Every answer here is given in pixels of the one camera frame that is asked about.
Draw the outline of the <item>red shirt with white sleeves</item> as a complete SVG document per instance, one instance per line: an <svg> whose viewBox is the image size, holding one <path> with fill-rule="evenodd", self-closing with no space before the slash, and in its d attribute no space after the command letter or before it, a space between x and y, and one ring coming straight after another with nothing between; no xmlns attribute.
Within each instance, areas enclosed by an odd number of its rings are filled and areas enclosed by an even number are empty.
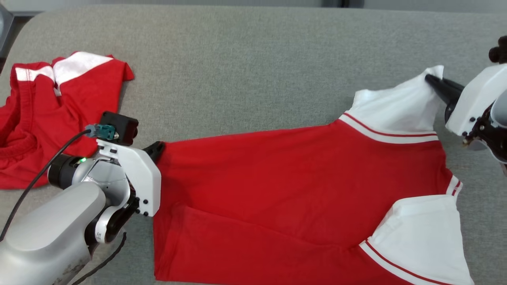
<svg viewBox="0 0 507 285"><path fill-rule="evenodd" d="M357 91L327 125L166 143L157 281L475 285L425 81Z"/></svg>

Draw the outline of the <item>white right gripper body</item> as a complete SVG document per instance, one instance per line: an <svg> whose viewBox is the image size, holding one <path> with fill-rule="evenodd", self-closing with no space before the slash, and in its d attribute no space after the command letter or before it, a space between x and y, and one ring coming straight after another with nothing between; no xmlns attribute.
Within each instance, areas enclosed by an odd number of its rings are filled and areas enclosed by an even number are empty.
<svg viewBox="0 0 507 285"><path fill-rule="evenodd" d="M455 135L471 133L474 122L470 119L478 119L498 99L497 117L493 121L507 127L507 63L485 68L464 87L446 123L447 130Z"/></svg>

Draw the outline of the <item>grey metal table leg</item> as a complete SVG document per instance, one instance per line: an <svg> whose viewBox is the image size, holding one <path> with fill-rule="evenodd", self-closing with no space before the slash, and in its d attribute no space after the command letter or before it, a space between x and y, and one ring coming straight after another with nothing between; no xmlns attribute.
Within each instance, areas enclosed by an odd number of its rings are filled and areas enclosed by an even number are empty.
<svg viewBox="0 0 507 285"><path fill-rule="evenodd" d="M9 44L14 21L15 16L0 1L0 74L4 68L8 50L10 49Z"/></svg>

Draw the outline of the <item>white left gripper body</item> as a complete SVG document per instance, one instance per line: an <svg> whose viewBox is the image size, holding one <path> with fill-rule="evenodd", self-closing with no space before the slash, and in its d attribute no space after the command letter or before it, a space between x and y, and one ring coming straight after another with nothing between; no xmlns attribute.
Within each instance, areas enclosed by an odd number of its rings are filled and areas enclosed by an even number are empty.
<svg viewBox="0 0 507 285"><path fill-rule="evenodd" d="M142 149L97 140L99 154L114 160L125 176L125 185L111 191L125 207L129 198L138 200L141 214L154 217L160 208L162 175L156 163Z"/></svg>

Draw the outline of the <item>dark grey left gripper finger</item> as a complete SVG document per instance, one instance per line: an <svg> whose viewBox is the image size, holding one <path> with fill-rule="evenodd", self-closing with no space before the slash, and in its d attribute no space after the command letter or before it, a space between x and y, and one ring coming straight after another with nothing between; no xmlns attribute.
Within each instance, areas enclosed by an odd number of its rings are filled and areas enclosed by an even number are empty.
<svg viewBox="0 0 507 285"><path fill-rule="evenodd" d="M165 143L163 141L156 141L153 144L143 148L143 151L152 159L154 163L157 163L163 154L165 149Z"/></svg>

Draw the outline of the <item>red shorts with white trim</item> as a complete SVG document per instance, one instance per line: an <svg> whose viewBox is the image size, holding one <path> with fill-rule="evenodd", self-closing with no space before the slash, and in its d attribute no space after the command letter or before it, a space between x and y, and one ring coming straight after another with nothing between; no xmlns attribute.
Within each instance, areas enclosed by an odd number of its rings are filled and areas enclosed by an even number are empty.
<svg viewBox="0 0 507 285"><path fill-rule="evenodd" d="M117 112L128 63L78 51L52 63L17 63L0 106L0 190L24 189L49 160L103 112Z"/></svg>

